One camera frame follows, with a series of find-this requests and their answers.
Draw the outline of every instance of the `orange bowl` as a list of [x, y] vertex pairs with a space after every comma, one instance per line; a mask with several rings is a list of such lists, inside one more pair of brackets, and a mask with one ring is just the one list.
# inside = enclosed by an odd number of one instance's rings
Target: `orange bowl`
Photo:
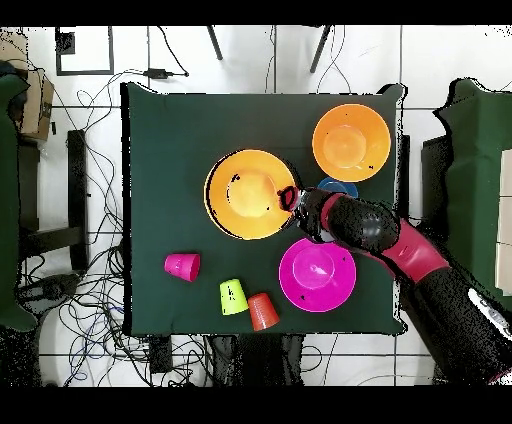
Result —
[[287, 223], [277, 192], [295, 185], [288, 167], [262, 150], [239, 150], [220, 159], [204, 185], [210, 219], [223, 232], [244, 240], [268, 237]]
[[391, 135], [373, 109], [341, 105], [327, 112], [313, 133], [313, 154], [322, 170], [340, 181], [357, 182], [374, 176], [391, 150]]

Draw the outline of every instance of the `lime green cup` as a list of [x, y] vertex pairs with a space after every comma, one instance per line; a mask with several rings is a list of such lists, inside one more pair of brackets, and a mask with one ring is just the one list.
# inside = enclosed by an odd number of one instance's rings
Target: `lime green cup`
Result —
[[222, 315], [233, 315], [249, 309], [240, 280], [224, 281], [220, 285]]

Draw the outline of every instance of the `chair leg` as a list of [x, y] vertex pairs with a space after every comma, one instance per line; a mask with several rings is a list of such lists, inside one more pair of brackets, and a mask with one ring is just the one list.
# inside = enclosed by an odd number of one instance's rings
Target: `chair leg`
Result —
[[206, 28], [208, 28], [208, 34], [210, 34], [210, 39], [212, 40], [213, 48], [215, 49], [217, 59], [222, 60], [222, 53], [220, 52], [219, 43], [217, 41], [217, 37], [215, 36], [213, 25], [206, 25]]
[[311, 69], [309, 70], [309, 72], [311, 72], [312, 74], [314, 74], [316, 71], [316, 66], [318, 65], [318, 61], [320, 60], [322, 51], [324, 50], [324, 46], [327, 41], [327, 37], [329, 36], [329, 32], [331, 31], [331, 26], [332, 25], [325, 25], [324, 31], [322, 32], [322, 36], [320, 37], [320, 42], [318, 43], [315, 57], [313, 59], [313, 63], [311, 64]]

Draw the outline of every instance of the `dark green tablecloth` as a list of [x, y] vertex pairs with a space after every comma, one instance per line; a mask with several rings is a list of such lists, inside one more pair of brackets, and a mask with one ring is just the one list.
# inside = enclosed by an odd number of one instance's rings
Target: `dark green tablecloth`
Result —
[[[357, 184], [359, 194], [392, 203], [396, 105], [402, 93], [394, 85], [382, 94], [363, 96], [159, 95], [128, 84], [132, 333], [252, 332], [248, 312], [221, 314], [219, 284], [230, 278], [241, 280], [247, 297], [269, 294], [281, 321], [267, 331], [401, 332], [402, 324], [392, 316], [392, 278], [377, 262], [361, 256], [355, 257], [357, 282], [345, 304], [320, 314], [293, 306], [281, 291], [278, 266], [302, 233], [293, 228], [263, 240], [231, 238], [208, 218], [203, 186], [215, 162], [240, 148], [273, 153], [291, 162], [305, 185], [316, 185], [325, 177], [311, 148], [316, 123], [335, 106], [360, 103], [384, 118], [392, 147], [379, 173]], [[171, 252], [201, 253], [194, 283], [164, 272], [164, 259]]]
[[447, 247], [512, 312], [512, 297], [503, 296], [494, 280], [501, 152], [512, 149], [512, 95], [485, 90], [471, 79], [457, 80], [439, 115], [454, 156], [445, 176]]
[[18, 331], [35, 328], [37, 321], [16, 302], [19, 214], [18, 138], [7, 114], [10, 100], [28, 88], [16, 75], [0, 77], [0, 325]]

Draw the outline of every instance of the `blue bowl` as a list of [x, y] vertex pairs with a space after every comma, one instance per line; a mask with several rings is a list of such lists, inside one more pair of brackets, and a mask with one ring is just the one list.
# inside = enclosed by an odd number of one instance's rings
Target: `blue bowl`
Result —
[[355, 184], [338, 181], [331, 177], [324, 178], [320, 181], [318, 188], [326, 191], [333, 191], [335, 193], [346, 193], [354, 198], [359, 197]]

